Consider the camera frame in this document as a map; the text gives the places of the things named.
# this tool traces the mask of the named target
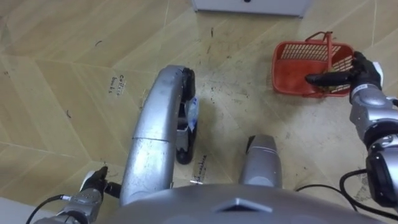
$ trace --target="plastic basket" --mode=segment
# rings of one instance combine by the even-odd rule
[[[313,39],[320,34],[322,40]],[[276,92],[314,98],[349,94],[349,85],[326,90],[304,79],[310,73],[347,71],[352,67],[353,48],[332,43],[331,34],[317,32],[305,41],[286,41],[276,47],[272,60],[272,85]]]

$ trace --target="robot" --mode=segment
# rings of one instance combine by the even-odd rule
[[[398,111],[394,106],[398,100],[383,94],[380,72],[363,54],[355,52],[352,64],[347,72],[312,74],[306,81],[316,86],[351,85],[350,120],[368,150],[363,172],[368,175],[372,198],[383,207],[397,208]],[[187,111],[194,97],[192,70],[175,65],[162,69],[136,125],[122,184],[108,182],[108,168],[102,167],[88,174],[77,194],[56,197],[68,200],[58,214],[35,223],[94,223],[104,193],[119,198],[120,203],[114,215],[98,222],[104,224],[382,223],[282,189],[281,163],[271,136],[249,138],[237,184],[173,189],[174,160],[187,164],[193,157],[197,126],[188,125]]]

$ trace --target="white label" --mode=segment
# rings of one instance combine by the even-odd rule
[[[357,93],[359,90],[363,90],[363,89],[366,89],[366,88],[368,88],[368,84],[362,84],[362,85],[357,86],[357,87],[353,90],[353,92],[352,92],[352,94],[351,94],[351,97],[353,97],[353,96],[355,95],[355,93]]]

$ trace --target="basket handle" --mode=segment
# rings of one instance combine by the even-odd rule
[[[333,56],[332,52],[331,52],[331,48],[332,48],[332,43],[331,43],[331,34],[333,32],[331,31],[327,31],[327,32],[317,32],[316,34],[311,35],[309,38],[305,39],[306,42],[308,43],[314,43],[314,44],[320,44],[320,43],[324,43],[326,42],[327,47],[328,47],[328,70],[327,72],[329,72],[331,70],[331,58]],[[322,40],[313,40],[314,37],[323,34],[323,39]]]

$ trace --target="white cabinet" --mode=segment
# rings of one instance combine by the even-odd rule
[[[304,16],[313,0],[192,0],[194,9]]]

